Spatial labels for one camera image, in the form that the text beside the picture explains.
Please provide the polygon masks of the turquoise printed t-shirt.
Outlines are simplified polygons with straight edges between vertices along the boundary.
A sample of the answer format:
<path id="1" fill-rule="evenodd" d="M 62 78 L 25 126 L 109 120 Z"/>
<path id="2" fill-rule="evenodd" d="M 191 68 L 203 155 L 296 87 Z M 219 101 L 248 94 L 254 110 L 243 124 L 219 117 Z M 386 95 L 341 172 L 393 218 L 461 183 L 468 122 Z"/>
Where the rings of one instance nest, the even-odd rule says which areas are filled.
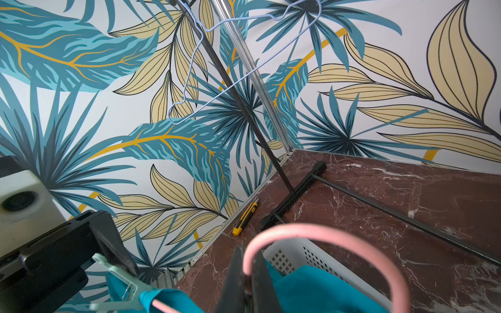
<path id="1" fill-rule="evenodd" d="M 283 312 L 387 312 L 382 306 L 328 272 L 302 266 L 282 276 L 265 261 Z M 176 289 L 161 290 L 161 302 L 178 312 L 204 312 Z"/>

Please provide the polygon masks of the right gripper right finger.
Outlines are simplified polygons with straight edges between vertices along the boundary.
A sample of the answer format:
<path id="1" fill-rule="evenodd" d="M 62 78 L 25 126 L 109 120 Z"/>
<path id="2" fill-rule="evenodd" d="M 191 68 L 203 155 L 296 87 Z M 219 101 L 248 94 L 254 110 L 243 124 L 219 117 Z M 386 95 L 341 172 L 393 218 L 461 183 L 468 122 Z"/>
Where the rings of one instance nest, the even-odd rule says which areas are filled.
<path id="1" fill-rule="evenodd" d="M 250 308 L 253 313 L 283 312 L 277 293 L 262 252 L 258 252 L 253 260 L 253 271 L 250 277 Z"/>

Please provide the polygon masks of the black clothes rack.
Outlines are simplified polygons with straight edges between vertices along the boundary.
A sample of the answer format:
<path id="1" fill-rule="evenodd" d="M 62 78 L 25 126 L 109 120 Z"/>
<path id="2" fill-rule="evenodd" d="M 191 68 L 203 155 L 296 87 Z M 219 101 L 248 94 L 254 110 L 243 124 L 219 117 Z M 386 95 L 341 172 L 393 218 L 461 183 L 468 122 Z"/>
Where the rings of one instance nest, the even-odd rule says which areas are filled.
<path id="1" fill-rule="evenodd" d="M 363 202 L 371 207 L 374 207 L 375 209 L 392 216 L 410 226 L 413 226 L 430 236 L 433 236 L 449 245 L 452 245 L 458 249 L 461 249 L 468 254 L 471 254 L 475 257 L 481 258 L 493 265 L 500 266 L 500 258 L 497 258 L 493 256 L 492 254 L 489 254 L 481 249 L 478 249 L 472 245 L 469 245 L 465 243 L 462 240 L 456 239 L 455 237 L 449 236 L 447 233 L 440 232 L 426 224 L 423 224 L 421 222 L 418 222 L 414 219 L 411 219 L 399 211 L 395 211 L 393 209 L 390 209 L 389 207 L 386 207 L 382 205 L 381 203 L 376 202 L 372 198 L 364 197 L 360 194 L 357 194 L 351 190 L 348 190 L 340 185 L 337 185 L 331 181 L 328 181 L 324 179 L 323 177 L 320 177 L 319 175 L 321 173 L 324 173 L 326 170 L 326 164 L 324 162 L 317 162 L 313 169 L 304 177 L 303 181 L 300 182 L 300 184 L 296 187 L 292 186 L 287 175 L 284 173 L 284 170 L 281 167 L 280 162 L 277 160 L 273 152 L 271 151 L 270 146 L 267 144 L 267 142 L 264 139 L 263 134 L 261 133 L 260 129 L 258 128 L 257 124 L 254 122 L 252 115 L 247 108 L 247 105 L 244 103 L 243 99 L 240 97 L 240 94 L 237 91 L 236 84 L 232 82 L 230 79 L 229 75 L 226 73 L 226 71 L 223 69 L 223 65 L 220 62 L 219 58 L 216 56 L 216 53 L 214 49 L 210 46 L 210 43 L 208 42 L 207 39 L 204 38 L 204 32 L 202 31 L 202 28 L 200 27 L 198 20 L 196 20 L 193 17 L 193 14 L 191 13 L 190 6 L 186 4 L 185 1 L 170 1 L 169 4 L 174 4 L 178 6 L 181 10 L 182 15 L 188 19 L 189 25 L 191 26 L 192 30 L 195 31 L 195 33 L 198 35 L 200 39 L 200 44 L 204 46 L 204 48 L 207 50 L 209 57 L 212 61 L 215 62 L 215 67 L 218 71 L 218 73 L 222 76 L 223 82 L 225 83 L 231 83 L 232 85 L 228 87 L 228 91 L 232 94 L 233 99 L 235 100 L 238 108 L 242 112 L 244 118 L 248 121 L 249 126 L 251 127 L 252 131 L 256 134 L 258 141 L 264 148 L 266 154 L 269 156 L 270 160 L 272 161 L 272 164 L 275 166 L 275 169 L 277 173 L 279 174 L 280 178 L 282 179 L 284 185 L 286 188 L 289 190 L 289 194 L 284 200 L 265 218 L 262 219 L 261 222 L 261 229 L 266 230 L 268 228 L 271 228 L 274 226 L 277 222 L 284 222 L 282 215 L 286 213 L 301 197 L 302 195 L 309 190 L 309 188 L 313 185 L 315 182 L 320 182 L 323 183 L 327 186 L 330 186 L 334 188 L 335 190 L 338 190 L 353 199 L 359 200 L 360 202 Z"/>

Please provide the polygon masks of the yellow utility knife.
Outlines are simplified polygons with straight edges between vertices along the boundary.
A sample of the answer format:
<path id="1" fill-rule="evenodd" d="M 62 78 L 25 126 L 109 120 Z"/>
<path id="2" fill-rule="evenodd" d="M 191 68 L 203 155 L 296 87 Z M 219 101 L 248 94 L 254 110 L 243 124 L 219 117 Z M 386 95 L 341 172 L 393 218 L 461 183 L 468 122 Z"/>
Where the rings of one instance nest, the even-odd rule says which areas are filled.
<path id="1" fill-rule="evenodd" d="M 236 236 L 236 237 L 239 236 L 242 233 L 242 231 L 244 231 L 244 229 L 247 227 L 247 225 L 249 224 L 250 220 L 252 219 L 252 217 L 253 217 L 253 215 L 258 207 L 258 202 L 259 202 L 259 199 L 255 198 L 251 202 L 249 207 L 246 208 L 246 210 L 243 212 L 240 219 L 238 220 L 238 222 L 236 223 L 235 227 L 232 230 L 232 234 L 234 236 Z"/>

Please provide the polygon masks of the grey perforated plastic basket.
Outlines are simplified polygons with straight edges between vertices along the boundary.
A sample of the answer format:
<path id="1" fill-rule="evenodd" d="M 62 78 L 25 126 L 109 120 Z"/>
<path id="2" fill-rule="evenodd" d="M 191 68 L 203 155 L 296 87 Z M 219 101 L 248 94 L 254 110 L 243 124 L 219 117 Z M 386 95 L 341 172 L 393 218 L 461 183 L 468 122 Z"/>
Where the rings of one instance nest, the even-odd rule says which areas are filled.
<path id="1" fill-rule="evenodd" d="M 392 309 L 392 302 L 386 296 L 308 239 L 293 238 L 276 241 L 263 251 L 263 256 L 284 276 L 302 266 L 316 267 L 345 281 L 384 309 Z"/>

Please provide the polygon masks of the pink wire hanger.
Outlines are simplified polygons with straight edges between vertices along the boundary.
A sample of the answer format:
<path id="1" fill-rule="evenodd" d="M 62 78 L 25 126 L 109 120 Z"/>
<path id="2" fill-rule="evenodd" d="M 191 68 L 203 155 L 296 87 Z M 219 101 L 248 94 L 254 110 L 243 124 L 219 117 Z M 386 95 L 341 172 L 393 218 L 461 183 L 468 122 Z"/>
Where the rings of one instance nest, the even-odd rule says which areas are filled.
<path id="1" fill-rule="evenodd" d="M 274 226 L 261 232 L 244 249 L 243 273 L 247 279 L 245 291 L 249 297 L 250 312 L 250 276 L 253 271 L 254 257 L 275 241 L 301 237 L 341 246 L 371 263 L 382 273 L 390 286 L 392 312 L 410 311 L 410 292 L 403 275 L 394 263 L 373 245 L 335 228 L 316 224 L 292 223 Z"/>

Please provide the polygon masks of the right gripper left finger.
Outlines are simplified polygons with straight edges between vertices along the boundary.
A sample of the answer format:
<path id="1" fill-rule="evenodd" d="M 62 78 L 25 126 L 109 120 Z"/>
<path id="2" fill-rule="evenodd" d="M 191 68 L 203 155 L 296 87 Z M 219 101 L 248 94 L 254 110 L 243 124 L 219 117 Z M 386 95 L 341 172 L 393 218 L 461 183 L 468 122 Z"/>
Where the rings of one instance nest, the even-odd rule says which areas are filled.
<path id="1" fill-rule="evenodd" d="M 220 293 L 216 313 L 244 313 L 250 312 L 249 297 L 246 295 L 246 276 L 243 273 L 244 248 L 235 249 L 231 258 L 230 267 Z"/>

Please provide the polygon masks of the mint white clothespin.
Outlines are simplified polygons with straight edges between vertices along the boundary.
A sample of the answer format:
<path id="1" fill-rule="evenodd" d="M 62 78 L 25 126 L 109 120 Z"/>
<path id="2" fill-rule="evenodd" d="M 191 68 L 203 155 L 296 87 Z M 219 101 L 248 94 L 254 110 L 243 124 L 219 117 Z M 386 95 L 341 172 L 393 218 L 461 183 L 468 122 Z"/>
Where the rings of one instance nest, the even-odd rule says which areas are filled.
<path id="1" fill-rule="evenodd" d="M 143 306 L 140 296 L 144 292 L 152 292 L 152 286 L 143 283 L 121 267 L 109 263 L 102 254 L 95 253 L 92 259 L 108 271 L 106 283 L 108 285 L 110 301 L 91 303 L 89 305 L 90 311 L 148 312 L 146 307 Z"/>

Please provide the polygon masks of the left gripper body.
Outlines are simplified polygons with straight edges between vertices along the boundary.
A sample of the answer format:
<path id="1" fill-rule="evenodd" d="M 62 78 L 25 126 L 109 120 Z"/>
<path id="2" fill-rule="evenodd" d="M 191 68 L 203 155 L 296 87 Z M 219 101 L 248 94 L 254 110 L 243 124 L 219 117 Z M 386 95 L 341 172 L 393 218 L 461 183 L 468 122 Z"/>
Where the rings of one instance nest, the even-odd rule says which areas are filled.
<path id="1" fill-rule="evenodd" d="M 1 255 L 1 311 L 55 312 L 86 286 L 96 253 L 139 274 L 112 215 L 86 211 Z"/>

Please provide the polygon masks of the left aluminium frame post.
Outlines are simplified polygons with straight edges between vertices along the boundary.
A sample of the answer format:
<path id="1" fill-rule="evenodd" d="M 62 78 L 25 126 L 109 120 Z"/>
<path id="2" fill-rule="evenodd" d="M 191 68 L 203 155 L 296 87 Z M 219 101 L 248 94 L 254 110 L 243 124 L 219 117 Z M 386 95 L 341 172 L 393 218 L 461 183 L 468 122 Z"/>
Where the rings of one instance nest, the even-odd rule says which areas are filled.
<path id="1" fill-rule="evenodd" d="M 293 150 L 292 142 L 287 134 L 284 125 L 280 120 L 278 111 L 276 110 L 271 100 L 270 94 L 268 93 L 266 85 L 257 69 L 257 66 L 255 65 L 252 54 L 245 43 L 245 39 L 241 34 L 237 22 L 224 22 L 224 27 L 228 32 L 230 40 L 234 44 L 234 48 L 236 49 L 236 52 L 240 57 L 241 63 L 247 71 L 248 77 L 250 78 L 254 88 L 257 90 L 257 93 L 263 102 L 264 108 L 266 109 L 266 112 L 270 117 L 271 124 L 273 125 L 275 132 L 277 133 L 280 141 L 283 144 L 284 150 L 286 151 L 286 153 L 290 153 Z"/>

